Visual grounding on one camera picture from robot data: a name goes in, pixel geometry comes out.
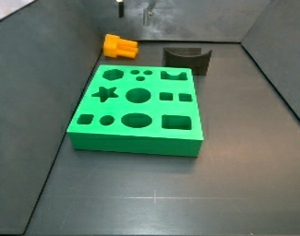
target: circular hole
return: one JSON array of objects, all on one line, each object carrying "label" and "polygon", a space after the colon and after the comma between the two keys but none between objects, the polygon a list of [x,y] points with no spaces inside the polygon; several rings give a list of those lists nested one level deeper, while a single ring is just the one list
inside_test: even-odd
[{"label": "circular hole", "polygon": [[102,125],[110,125],[114,121],[115,121],[115,118],[111,115],[106,115],[100,118]]},{"label": "circular hole", "polygon": [[130,128],[143,128],[151,124],[151,118],[143,113],[128,113],[120,121]]},{"label": "circular hole", "polygon": [[139,73],[139,70],[132,70],[132,71],[131,71],[131,74],[132,74],[132,75],[136,75],[138,73]]},{"label": "circular hole", "polygon": [[132,103],[143,103],[150,99],[150,92],[143,88],[134,88],[127,91],[126,99]]},{"label": "circular hole", "polygon": [[135,80],[136,80],[136,81],[143,81],[143,80],[144,80],[144,77],[136,77]]},{"label": "circular hole", "polygon": [[146,76],[150,76],[151,74],[152,74],[152,72],[151,72],[150,70],[146,70],[146,71],[144,71],[144,75],[146,75]]}]

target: gray wall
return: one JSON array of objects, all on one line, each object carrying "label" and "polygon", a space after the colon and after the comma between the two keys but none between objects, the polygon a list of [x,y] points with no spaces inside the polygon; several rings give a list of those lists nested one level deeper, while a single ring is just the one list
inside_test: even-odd
[{"label": "gray wall", "polygon": [[242,46],[300,118],[300,0],[276,0]]},{"label": "gray wall", "polygon": [[118,18],[115,0],[84,0],[103,33],[135,40],[239,42],[270,0],[158,0],[143,26],[150,0],[124,0]]},{"label": "gray wall", "polygon": [[39,0],[0,23],[0,233],[23,233],[100,52],[82,1]]}]

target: square hole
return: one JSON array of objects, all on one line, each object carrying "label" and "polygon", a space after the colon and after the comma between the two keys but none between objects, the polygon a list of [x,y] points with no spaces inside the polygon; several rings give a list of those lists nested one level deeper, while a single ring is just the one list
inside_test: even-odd
[{"label": "square hole", "polygon": [[91,124],[94,119],[94,115],[92,114],[80,114],[76,123],[78,124]]},{"label": "square hole", "polygon": [[170,92],[160,92],[159,100],[173,100],[173,94]]},{"label": "square hole", "polygon": [[191,94],[179,93],[179,101],[193,101],[193,96],[191,96]]},{"label": "square hole", "polygon": [[162,127],[164,129],[191,129],[191,118],[182,115],[163,115]]}]

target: dark gray arch piece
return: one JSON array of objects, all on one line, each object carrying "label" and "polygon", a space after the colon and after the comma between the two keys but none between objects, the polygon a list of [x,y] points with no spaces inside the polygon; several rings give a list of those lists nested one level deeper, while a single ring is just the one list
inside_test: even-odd
[{"label": "dark gray arch piece", "polygon": [[39,0],[0,22],[0,234],[21,234],[100,52],[78,0]]},{"label": "dark gray arch piece", "polygon": [[201,53],[201,48],[164,48],[163,66],[190,68],[193,75],[205,76],[213,51]]}]

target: metal panel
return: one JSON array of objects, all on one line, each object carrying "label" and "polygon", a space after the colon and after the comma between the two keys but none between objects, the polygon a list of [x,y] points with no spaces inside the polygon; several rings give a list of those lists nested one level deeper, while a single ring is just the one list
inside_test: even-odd
[{"label": "metal panel", "polygon": [[0,233],[23,233],[100,52],[76,0],[37,1],[0,23]]},{"label": "metal panel", "polygon": [[300,118],[300,0],[276,0],[242,46]]},{"label": "metal panel", "polygon": [[150,0],[124,0],[118,17],[115,0],[83,1],[103,33],[134,40],[239,42],[270,0],[158,0],[143,25]]},{"label": "metal panel", "polygon": [[300,234],[300,123],[288,106],[237,44],[142,42],[135,60],[99,64],[160,65],[164,47],[213,50],[195,77],[197,159],[75,151],[66,137],[27,235]]}]

